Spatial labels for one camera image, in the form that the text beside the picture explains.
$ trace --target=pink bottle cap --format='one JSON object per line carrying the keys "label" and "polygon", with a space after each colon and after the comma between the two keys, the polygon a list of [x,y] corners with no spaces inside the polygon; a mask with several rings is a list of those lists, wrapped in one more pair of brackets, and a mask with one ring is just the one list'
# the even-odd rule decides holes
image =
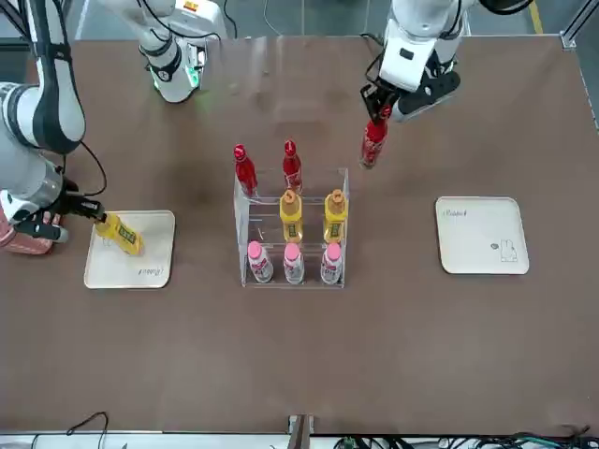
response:
{"label": "pink bottle cap", "polygon": [[245,158],[245,147],[243,145],[235,145],[235,150],[233,150],[233,155],[235,155],[235,159],[238,161]]}
{"label": "pink bottle cap", "polygon": [[341,246],[339,246],[339,243],[331,243],[327,247],[327,257],[333,262],[339,260],[341,257]]}
{"label": "pink bottle cap", "polygon": [[285,141],[285,154],[289,157],[296,155],[296,143],[293,140]]}
{"label": "pink bottle cap", "polygon": [[247,255],[250,259],[257,259],[262,254],[262,245],[257,241],[250,241],[250,244],[247,245]]}
{"label": "pink bottle cap", "polygon": [[285,246],[285,259],[290,262],[293,262],[298,257],[300,257],[300,247],[297,243],[287,243]]}

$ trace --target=pink container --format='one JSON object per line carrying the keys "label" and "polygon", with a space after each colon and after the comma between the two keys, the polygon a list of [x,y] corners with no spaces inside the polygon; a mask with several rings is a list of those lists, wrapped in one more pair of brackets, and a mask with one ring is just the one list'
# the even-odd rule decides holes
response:
{"label": "pink container", "polygon": [[[46,215],[44,223],[47,223],[50,219],[50,215],[47,212]],[[53,223],[58,225],[59,222],[60,216],[56,215]],[[15,231],[12,225],[8,223],[7,217],[0,207],[0,250],[22,254],[45,254],[50,250],[51,246],[51,240],[34,239],[31,236]]]}

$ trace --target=white tray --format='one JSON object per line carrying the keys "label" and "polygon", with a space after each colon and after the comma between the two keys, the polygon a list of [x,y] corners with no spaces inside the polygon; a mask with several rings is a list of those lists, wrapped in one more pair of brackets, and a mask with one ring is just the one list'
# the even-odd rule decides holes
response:
{"label": "white tray", "polygon": [[170,210],[115,211],[141,234],[141,255],[129,255],[92,227],[83,280],[87,288],[161,288],[170,277],[175,216]]}
{"label": "white tray", "polygon": [[452,274],[525,274],[518,203],[503,196],[442,196],[436,203],[443,268]]}

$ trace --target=white robotic arm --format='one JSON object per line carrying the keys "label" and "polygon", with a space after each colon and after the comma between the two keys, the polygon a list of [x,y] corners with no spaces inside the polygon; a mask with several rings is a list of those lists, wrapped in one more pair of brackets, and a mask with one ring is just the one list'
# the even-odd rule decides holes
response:
{"label": "white robotic arm", "polygon": [[[478,0],[489,11],[509,15],[532,0]],[[476,0],[392,0],[383,51],[373,61],[369,84],[360,93],[371,118],[407,120],[448,99],[459,87],[456,50],[464,33],[464,13]],[[368,74],[380,62],[378,76]]]}
{"label": "white robotic arm", "polygon": [[[39,84],[0,82],[0,203],[9,222],[28,232],[37,226],[37,211],[54,205],[67,187],[76,189],[39,149],[72,152],[85,133],[85,119],[58,0],[23,4]],[[52,239],[65,236],[61,228],[37,231]]]}
{"label": "white robotic arm", "polygon": [[221,9],[208,0],[100,0],[139,40],[154,86],[179,103],[199,86],[206,39],[226,38]]}

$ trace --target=bottle cap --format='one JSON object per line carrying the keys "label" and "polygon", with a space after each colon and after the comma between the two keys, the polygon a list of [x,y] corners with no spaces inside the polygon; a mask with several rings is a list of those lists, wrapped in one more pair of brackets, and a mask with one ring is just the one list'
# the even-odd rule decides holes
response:
{"label": "bottle cap", "polygon": [[329,209],[333,213],[342,213],[345,209],[345,195],[340,189],[335,189],[329,196]]}
{"label": "bottle cap", "polygon": [[341,246],[339,246],[339,243],[331,243],[327,247],[327,257],[333,262],[339,260],[341,257]]}
{"label": "bottle cap", "polygon": [[285,190],[285,193],[283,194],[281,208],[283,212],[287,215],[293,215],[300,209],[300,202],[298,201],[298,196],[293,190]]}
{"label": "bottle cap", "polygon": [[285,259],[289,262],[293,262],[300,257],[300,247],[297,243],[287,243],[285,246]]}
{"label": "bottle cap", "polygon": [[262,254],[262,245],[257,241],[250,241],[250,244],[247,245],[247,255],[250,259],[257,259]]}
{"label": "bottle cap", "polygon": [[285,141],[285,154],[289,157],[296,155],[296,144],[293,140]]}
{"label": "bottle cap", "polygon": [[235,159],[240,161],[241,159],[245,158],[245,156],[246,156],[245,147],[241,144],[235,145],[235,150],[233,150],[233,154],[235,155]]}

